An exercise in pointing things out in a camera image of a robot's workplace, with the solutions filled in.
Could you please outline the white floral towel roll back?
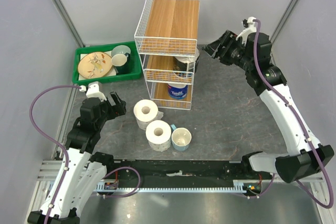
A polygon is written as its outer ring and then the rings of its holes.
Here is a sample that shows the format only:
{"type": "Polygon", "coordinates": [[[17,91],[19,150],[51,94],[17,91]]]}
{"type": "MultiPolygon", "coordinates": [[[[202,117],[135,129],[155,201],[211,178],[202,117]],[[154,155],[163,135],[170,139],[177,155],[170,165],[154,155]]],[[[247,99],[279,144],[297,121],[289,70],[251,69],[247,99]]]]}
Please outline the white floral towel roll back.
{"type": "Polygon", "coordinates": [[[138,127],[144,131],[151,122],[160,120],[164,114],[159,111],[155,102],[148,99],[138,101],[133,108],[133,113],[138,127]]]}

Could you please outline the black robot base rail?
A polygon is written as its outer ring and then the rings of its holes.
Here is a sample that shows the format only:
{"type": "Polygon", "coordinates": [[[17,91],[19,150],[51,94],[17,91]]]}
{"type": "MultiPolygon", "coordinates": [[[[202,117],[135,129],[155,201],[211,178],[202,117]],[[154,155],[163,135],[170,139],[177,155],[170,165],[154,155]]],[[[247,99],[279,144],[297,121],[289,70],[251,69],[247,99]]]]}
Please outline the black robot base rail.
{"type": "Polygon", "coordinates": [[[234,180],[269,180],[267,172],[254,172],[242,161],[200,160],[130,160],[114,159],[110,154],[96,152],[91,161],[102,162],[110,172],[118,171],[119,188],[131,188],[140,183],[141,189],[228,188],[234,180]]]}

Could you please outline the black towel roll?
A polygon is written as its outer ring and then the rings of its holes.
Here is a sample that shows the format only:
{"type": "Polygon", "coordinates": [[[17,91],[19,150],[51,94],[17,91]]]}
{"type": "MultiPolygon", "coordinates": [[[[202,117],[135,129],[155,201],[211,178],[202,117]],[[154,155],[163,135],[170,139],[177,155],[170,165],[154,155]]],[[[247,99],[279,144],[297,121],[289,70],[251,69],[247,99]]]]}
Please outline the black towel roll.
{"type": "Polygon", "coordinates": [[[195,57],[174,57],[173,58],[173,70],[174,73],[183,78],[189,78],[192,73],[197,72],[199,63],[199,52],[196,53],[195,57]]]}

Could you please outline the white floral towel roll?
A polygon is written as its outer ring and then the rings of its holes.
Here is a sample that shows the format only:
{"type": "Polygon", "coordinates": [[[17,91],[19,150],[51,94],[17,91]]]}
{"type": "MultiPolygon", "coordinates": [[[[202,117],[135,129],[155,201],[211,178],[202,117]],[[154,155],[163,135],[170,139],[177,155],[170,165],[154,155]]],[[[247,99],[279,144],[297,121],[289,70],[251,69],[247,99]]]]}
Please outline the white floral towel roll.
{"type": "Polygon", "coordinates": [[[164,114],[159,111],[155,102],[148,99],[138,101],[133,108],[133,113],[138,127],[144,131],[151,122],[160,120],[164,114]]]}
{"type": "Polygon", "coordinates": [[[155,120],[146,127],[145,134],[153,150],[163,152],[170,148],[172,130],[168,123],[155,120]]]}

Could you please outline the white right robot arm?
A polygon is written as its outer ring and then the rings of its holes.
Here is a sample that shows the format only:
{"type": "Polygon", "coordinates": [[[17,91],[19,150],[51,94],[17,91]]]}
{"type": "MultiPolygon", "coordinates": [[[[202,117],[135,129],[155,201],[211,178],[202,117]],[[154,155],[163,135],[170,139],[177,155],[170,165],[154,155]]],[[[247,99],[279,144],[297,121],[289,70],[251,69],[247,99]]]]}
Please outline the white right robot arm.
{"type": "Polygon", "coordinates": [[[334,150],[331,145],[320,143],[298,112],[285,76],[271,63],[271,48],[269,36],[264,33],[258,37],[250,33],[242,40],[227,30],[202,50],[225,65],[236,65],[244,70],[247,83],[267,106],[285,140],[285,154],[245,155],[241,174],[251,179],[259,172],[276,173],[283,181],[292,183],[320,172],[317,158],[326,165],[334,156],[334,150]]]}

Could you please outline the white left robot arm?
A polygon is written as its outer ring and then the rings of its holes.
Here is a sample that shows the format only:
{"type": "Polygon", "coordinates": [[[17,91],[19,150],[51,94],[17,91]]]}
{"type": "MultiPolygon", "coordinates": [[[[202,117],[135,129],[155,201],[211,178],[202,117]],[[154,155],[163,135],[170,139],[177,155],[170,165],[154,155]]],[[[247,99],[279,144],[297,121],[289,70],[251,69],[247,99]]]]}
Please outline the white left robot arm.
{"type": "Polygon", "coordinates": [[[110,93],[114,105],[102,93],[82,102],[63,148],[61,168],[45,202],[32,211],[28,223],[79,223],[82,210],[98,182],[115,173],[113,156],[93,150],[106,121],[125,115],[126,102],[110,93]]]}

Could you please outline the white floral towel roll front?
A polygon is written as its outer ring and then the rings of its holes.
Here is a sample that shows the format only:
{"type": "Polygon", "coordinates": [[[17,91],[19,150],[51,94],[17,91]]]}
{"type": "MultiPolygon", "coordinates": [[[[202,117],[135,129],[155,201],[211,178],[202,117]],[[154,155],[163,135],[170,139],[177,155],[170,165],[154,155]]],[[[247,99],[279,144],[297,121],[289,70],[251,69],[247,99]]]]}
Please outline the white floral towel roll front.
{"type": "Polygon", "coordinates": [[[146,127],[145,134],[153,150],[163,152],[170,148],[172,130],[168,123],[155,120],[146,127]]]}

